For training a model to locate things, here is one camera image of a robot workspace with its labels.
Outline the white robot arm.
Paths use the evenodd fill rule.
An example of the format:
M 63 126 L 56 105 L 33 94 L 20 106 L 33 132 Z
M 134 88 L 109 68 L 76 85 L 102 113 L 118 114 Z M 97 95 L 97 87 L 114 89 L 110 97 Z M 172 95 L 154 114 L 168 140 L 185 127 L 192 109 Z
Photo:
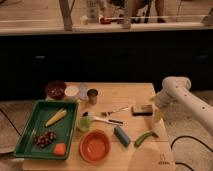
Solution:
M 163 79 L 162 89 L 153 97 L 159 109 L 167 108 L 173 101 L 182 104 L 213 136 L 213 107 L 190 92 L 188 77 L 169 76 Z

